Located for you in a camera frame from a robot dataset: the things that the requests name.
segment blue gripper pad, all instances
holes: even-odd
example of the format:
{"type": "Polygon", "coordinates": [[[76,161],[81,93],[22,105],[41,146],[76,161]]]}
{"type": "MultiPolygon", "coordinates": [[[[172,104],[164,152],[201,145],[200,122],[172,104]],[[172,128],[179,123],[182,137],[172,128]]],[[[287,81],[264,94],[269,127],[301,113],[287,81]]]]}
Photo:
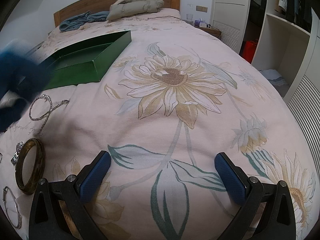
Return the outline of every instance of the blue gripper pad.
{"type": "Polygon", "coordinates": [[[239,205],[244,204],[245,187],[221,154],[215,157],[214,166],[233,201],[239,205]]]}
{"type": "Polygon", "coordinates": [[[91,201],[97,188],[101,185],[101,182],[106,175],[110,164],[111,157],[108,152],[105,152],[79,187],[79,199],[81,203],[87,203],[91,201]]]}

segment wall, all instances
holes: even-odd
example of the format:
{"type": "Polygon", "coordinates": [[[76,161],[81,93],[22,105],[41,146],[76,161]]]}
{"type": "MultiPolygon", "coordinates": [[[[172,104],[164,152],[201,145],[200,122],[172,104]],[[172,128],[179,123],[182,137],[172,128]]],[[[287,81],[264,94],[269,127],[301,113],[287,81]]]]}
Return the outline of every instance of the wall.
{"type": "MultiPolygon", "coordinates": [[[[78,0],[21,0],[13,10],[0,32],[0,48],[15,38],[25,39],[33,46],[45,40],[54,26],[54,12],[78,0]]],[[[180,14],[193,14],[193,20],[200,17],[210,20],[212,0],[181,0],[180,14]],[[196,5],[208,7],[208,13],[196,11],[196,5]]]]}

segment red bag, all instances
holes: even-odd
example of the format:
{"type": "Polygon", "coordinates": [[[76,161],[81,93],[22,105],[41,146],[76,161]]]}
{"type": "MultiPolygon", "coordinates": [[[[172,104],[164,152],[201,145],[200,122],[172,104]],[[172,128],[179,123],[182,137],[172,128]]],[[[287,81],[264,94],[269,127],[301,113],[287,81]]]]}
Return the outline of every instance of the red bag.
{"type": "Polygon", "coordinates": [[[257,45],[258,45],[258,42],[256,42],[256,41],[246,41],[245,42],[242,57],[246,61],[248,61],[249,63],[252,62],[257,45]]]}

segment floral bedsheet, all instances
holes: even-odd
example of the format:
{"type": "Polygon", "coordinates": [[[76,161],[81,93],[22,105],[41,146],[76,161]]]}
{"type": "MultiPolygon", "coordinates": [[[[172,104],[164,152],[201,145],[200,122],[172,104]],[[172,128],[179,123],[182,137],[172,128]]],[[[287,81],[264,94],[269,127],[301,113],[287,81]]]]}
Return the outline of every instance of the floral bedsheet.
{"type": "MultiPolygon", "coordinates": [[[[277,91],[228,46],[175,18],[136,16],[64,36],[55,30],[41,49],[47,57],[93,33],[121,30],[132,31],[132,43],[101,82],[44,92],[54,105],[70,100],[39,134],[44,177],[58,181],[77,174],[107,150],[111,168],[86,207],[109,240],[214,240],[239,209],[214,167],[215,155],[225,152],[248,176],[287,182],[296,239],[304,239],[320,207],[311,153],[277,91]]],[[[32,114],[46,112],[47,104],[37,101],[32,114]]],[[[31,121],[27,111],[0,137],[0,186],[11,187],[17,198],[23,239],[33,196],[17,188],[10,159],[16,143],[33,137],[42,123],[31,121]]],[[[263,205],[259,210],[247,237],[263,205]]]]}

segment green box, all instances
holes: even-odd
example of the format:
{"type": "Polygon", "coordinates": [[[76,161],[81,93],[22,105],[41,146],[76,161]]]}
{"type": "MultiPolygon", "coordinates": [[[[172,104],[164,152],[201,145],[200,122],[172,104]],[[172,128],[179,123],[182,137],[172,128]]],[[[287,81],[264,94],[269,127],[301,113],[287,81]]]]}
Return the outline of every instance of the green box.
{"type": "Polygon", "coordinates": [[[45,90],[99,82],[131,42],[131,31],[93,37],[57,50],[41,64],[53,69],[45,90]]]}

